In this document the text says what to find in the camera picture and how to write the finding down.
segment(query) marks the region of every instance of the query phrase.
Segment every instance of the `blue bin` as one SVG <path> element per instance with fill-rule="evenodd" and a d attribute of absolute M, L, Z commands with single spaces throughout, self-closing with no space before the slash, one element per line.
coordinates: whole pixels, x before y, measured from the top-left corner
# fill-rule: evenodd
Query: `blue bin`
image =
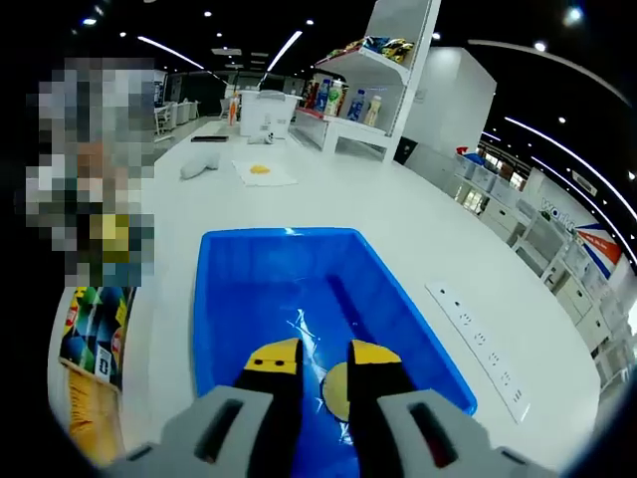
<path fill-rule="evenodd" d="M 250 354 L 292 337 L 304 344 L 302 431 L 295 476 L 358 476 L 347 426 L 324 408 L 320 381 L 352 339 L 399 354 L 419 389 L 466 413 L 472 394 L 398 281 L 353 229 L 213 231 L 201 240 L 193 353 L 198 396 L 232 385 Z"/>

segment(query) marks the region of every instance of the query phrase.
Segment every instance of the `black ceiling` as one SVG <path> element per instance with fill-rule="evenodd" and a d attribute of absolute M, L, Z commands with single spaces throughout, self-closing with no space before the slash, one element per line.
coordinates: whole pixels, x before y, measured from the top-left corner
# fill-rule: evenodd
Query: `black ceiling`
<path fill-rule="evenodd" d="M 581 6 L 583 22 L 567 28 L 562 16 L 568 6 Z M 504 120 L 524 122 L 569 147 L 604 175 L 637 207 L 637 128 L 634 109 L 599 84 L 562 64 L 528 53 L 495 47 L 471 46 L 470 39 L 492 40 L 532 46 L 547 43 L 547 51 L 566 58 L 603 78 L 633 103 L 637 93 L 635 51 L 637 42 L 631 2 L 621 0 L 442 0 L 436 31 L 440 46 L 466 48 L 498 82 L 497 94 L 486 130 L 511 145 L 512 154 L 533 165 L 531 154 L 565 173 L 567 167 L 581 172 L 600 191 L 594 199 L 630 241 L 637 224 L 613 194 L 583 166 L 559 148 L 531 132 Z M 166 45 L 201 64 L 206 70 L 225 69 L 227 59 L 213 55 L 212 48 L 240 48 L 245 67 L 267 67 L 297 30 L 303 34 L 282 58 L 274 73 L 311 75 L 309 66 L 326 53 L 360 38 L 373 8 L 373 0 L 320 2 L 216 2 L 156 0 L 93 0 L 46 2 L 24 5 L 33 19 L 19 43 L 19 62 L 26 69 L 43 70 L 50 63 L 37 59 L 62 55 L 151 57 L 157 69 L 168 72 L 196 71 L 190 64 L 136 40 L 142 35 Z M 96 13 L 99 6 L 104 15 Z M 204 11 L 212 16 L 204 17 Z M 89 16 L 93 27 L 82 25 Z M 315 21 L 313 26 L 306 20 Z M 126 32 L 121 38 L 119 32 Z M 251 52 L 269 53 L 265 65 L 251 65 Z M 558 122 L 566 118 L 566 123 Z"/>

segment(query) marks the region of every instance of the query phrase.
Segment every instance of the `yellow disc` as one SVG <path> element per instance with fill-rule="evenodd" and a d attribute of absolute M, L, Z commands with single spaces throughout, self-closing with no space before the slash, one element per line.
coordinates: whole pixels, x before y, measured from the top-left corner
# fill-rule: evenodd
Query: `yellow disc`
<path fill-rule="evenodd" d="M 268 174 L 270 169 L 266 166 L 262 166 L 261 164 L 255 164 L 250 168 L 250 172 L 253 174 Z"/>
<path fill-rule="evenodd" d="M 349 421 L 347 401 L 347 362 L 334 366 L 322 381 L 322 399 L 327 409 L 340 421 Z"/>

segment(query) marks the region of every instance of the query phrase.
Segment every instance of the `pixelated area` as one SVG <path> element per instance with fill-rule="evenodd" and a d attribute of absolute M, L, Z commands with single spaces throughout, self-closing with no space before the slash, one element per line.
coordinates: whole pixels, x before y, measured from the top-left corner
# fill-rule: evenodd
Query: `pixelated area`
<path fill-rule="evenodd" d="M 26 222 L 64 252 L 67 286 L 140 286 L 152 273 L 153 218 L 140 202 L 153 174 L 152 69 L 74 58 L 40 84 L 40 138 L 50 144 L 27 167 Z"/>

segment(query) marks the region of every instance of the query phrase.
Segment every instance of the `electrical outlet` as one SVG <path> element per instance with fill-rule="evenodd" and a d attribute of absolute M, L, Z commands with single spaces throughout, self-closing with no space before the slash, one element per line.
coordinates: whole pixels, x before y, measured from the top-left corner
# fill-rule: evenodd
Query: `electrical outlet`
<path fill-rule="evenodd" d="M 481 321 L 446 285 L 434 283 L 426 287 L 478 359 L 511 416 L 517 423 L 521 423 L 529 412 L 531 402 L 518 384 L 516 374 L 509 367 L 502 348 L 494 343 Z"/>

